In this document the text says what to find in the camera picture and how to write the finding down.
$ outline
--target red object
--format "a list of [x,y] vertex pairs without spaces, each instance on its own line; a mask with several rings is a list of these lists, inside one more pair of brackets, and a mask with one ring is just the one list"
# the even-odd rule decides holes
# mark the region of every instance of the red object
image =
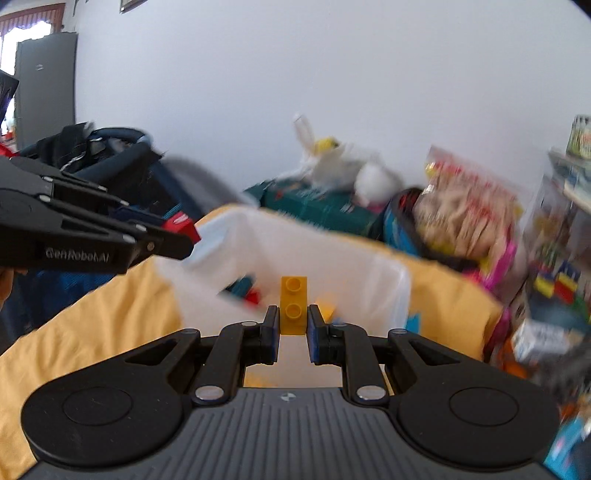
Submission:
[[193,245],[201,240],[193,220],[184,212],[179,212],[166,220],[162,228],[169,232],[187,235],[193,241]]
[[554,283],[554,296],[565,302],[567,305],[574,303],[574,292],[561,281]]
[[244,297],[244,300],[253,305],[259,305],[261,302],[261,292],[257,288],[251,288],[246,294],[246,297]]
[[14,153],[12,150],[10,150],[10,148],[8,148],[0,143],[0,156],[12,158],[12,157],[16,157],[17,154]]

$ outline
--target gray refrigerator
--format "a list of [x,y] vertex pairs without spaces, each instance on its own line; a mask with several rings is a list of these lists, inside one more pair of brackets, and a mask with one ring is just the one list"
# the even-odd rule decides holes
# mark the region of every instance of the gray refrigerator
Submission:
[[76,33],[56,33],[18,44],[15,132],[19,150],[74,124],[77,40]]

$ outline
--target yellow fabric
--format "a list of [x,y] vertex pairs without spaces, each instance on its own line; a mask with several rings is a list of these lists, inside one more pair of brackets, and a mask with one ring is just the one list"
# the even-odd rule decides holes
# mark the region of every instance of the yellow fabric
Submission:
[[421,335],[464,355],[482,360],[502,307],[490,294],[460,274],[437,262],[429,262],[384,244],[350,236],[351,241],[393,255],[411,274],[408,314],[420,314]]
[[35,462],[20,426],[35,389],[180,328],[173,291],[148,260],[20,338],[0,356],[0,478],[18,478]]
[[[197,228],[226,209],[212,212]],[[421,334],[480,359],[485,338],[501,313],[492,297],[434,262],[394,253],[370,240],[340,236],[404,263],[412,275],[410,312],[421,314]],[[36,388],[179,328],[182,319],[174,291],[148,260],[19,339],[0,356],[0,479],[18,478],[34,463],[20,428],[20,411]],[[263,386],[256,378],[247,380],[251,386]]]

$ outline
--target ridged gray surface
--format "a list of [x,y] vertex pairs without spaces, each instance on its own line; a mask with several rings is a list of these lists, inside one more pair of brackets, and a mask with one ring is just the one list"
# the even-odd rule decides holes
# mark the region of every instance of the ridged gray surface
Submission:
[[243,388],[228,405],[196,409],[164,450],[133,465],[102,472],[75,472],[39,463],[23,478],[550,480],[555,477],[539,465],[500,473],[465,472],[439,465],[410,448],[385,413],[349,404],[337,388]]

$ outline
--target yellow lego brick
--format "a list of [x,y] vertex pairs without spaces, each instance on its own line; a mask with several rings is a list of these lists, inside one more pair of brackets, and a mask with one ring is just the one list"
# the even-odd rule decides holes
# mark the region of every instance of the yellow lego brick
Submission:
[[577,291],[577,288],[579,286],[572,278],[565,275],[564,273],[558,274],[558,278],[556,279],[556,281],[562,283],[562,285],[564,285],[570,291]]
[[281,277],[279,332],[305,335],[308,325],[308,277]]
[[539,275],[535,279],[534,288],[549,299],[554,296],[554,283],[540,277]]
[[325,323],[332,322],[332,317],[335,314],[335,306],[327,301],[316,300],[314,303],[318,305],[320,313]]

